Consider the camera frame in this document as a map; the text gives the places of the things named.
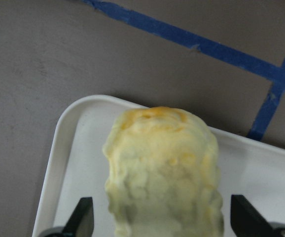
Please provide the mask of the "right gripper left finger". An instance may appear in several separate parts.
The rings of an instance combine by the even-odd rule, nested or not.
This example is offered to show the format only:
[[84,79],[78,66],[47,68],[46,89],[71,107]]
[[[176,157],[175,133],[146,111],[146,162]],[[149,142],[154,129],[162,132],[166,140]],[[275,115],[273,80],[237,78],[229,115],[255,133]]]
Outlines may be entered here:
[[91,237],[94,232],[94,207],[92,197],[82,197],[67,223],[41,232],[42,237]]

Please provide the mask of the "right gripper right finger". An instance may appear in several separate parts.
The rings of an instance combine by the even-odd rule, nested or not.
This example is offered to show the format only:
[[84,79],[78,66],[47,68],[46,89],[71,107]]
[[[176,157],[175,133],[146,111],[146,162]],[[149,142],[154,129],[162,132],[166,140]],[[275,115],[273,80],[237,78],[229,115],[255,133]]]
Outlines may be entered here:
[[232,195],[230,225],[237,237],[285,237],[285,224],[268,222],[244,195]]

